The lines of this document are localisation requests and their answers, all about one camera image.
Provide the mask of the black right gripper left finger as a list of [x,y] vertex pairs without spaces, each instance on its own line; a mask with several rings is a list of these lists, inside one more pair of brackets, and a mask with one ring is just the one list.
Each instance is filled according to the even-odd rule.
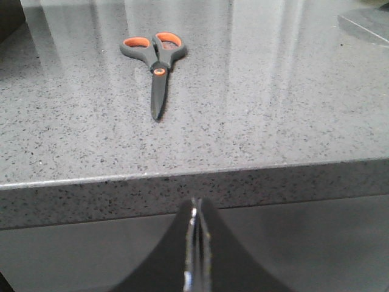
[[170,227],[146,259],[112,291],[193,291],[196,201],[181,204]]

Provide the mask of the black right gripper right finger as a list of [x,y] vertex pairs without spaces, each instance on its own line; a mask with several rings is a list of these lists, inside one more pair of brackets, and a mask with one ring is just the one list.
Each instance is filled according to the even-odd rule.
[[291,291],[249,254],[210,199],[198,201],[202,291]]

